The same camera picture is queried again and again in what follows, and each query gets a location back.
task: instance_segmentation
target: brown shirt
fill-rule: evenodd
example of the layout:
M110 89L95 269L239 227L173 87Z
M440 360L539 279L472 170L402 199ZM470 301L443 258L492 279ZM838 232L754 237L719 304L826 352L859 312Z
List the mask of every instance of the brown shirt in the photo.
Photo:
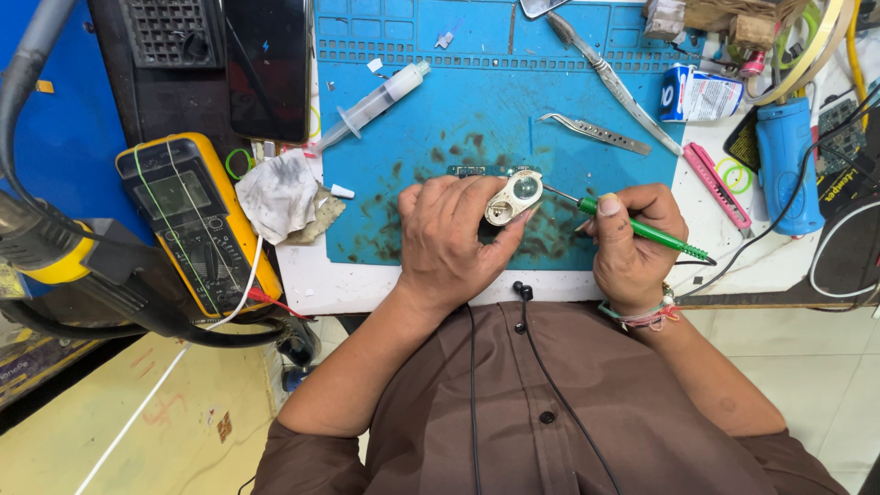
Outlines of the brown shirt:
M473 313L482 492L614 494L528 337L516 332L521 303ZM528 316L547 371L624 495L846 493L788 432L727 436L659 356L615 331L594 304L529 303ZM475 493L470 333L459 311L401 367L379 401L366 466L357 439L298 434L276 421L253 493Z

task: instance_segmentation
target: blue glue gun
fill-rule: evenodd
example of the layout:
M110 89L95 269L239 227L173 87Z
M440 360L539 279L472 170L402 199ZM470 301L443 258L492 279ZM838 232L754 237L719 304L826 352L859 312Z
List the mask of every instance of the blue glue gun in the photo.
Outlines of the blue glue gun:
M767 213L776 220L791 195L795 201L774 229L783 235L805 235L822 228L816 190L816 163L807 160L803 183L797 184L804 153L813 144L810 132L810 104L806 98L793 98L784 105L772 103L758 109L758 152L761 168L758 181L764 188Z

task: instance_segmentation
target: white cloth rag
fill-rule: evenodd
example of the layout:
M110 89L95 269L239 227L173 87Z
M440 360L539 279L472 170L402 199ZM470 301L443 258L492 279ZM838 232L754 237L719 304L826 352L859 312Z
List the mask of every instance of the white cloth rag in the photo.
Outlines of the white cloth rag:
M298 148L254 167L235 191L253 229L273 245L315 220L318 183Z

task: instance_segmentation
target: green soldering iron handle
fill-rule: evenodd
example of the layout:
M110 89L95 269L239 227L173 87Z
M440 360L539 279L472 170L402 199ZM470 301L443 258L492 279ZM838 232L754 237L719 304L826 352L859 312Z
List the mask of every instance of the green soldering iron handle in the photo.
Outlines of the green soldering iron handle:
M581 201L577 204L578 210L593 216L596 215L597 207L598 206L596 204L596 200L591 197L582 198ZM708 257L708 253L706 251L691 246L690 244L682 240L676 239L668 233L660 232L654 227L644 225L638 220L633 220L632 218L630 218L629 223L633 225L633 232L641 235L645 239L659 242L660 244L663 244L668 248L675 249L676 251L681 251L682 253L691 255L698 260L705 260Z

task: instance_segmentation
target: tweezers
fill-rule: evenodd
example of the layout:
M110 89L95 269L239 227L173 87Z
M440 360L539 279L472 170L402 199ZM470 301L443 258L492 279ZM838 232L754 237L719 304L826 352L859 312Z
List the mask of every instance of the tweezers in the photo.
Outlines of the tweezers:
M593 125L589 122L571 120L565 115L547 114L539 118L538 122L543 121L547 117L553 117L562 125L573 130L574 132L592 137L593 139L598 139L599 141L610 144L611 146L617 146L619 148L623 148L624 150L635 151L640 155L647 155L651 152L651 147L641 141L630 139L629 137L622 136L620 134L617 134L616 132L611 132L608 129L599 127L598 125Z

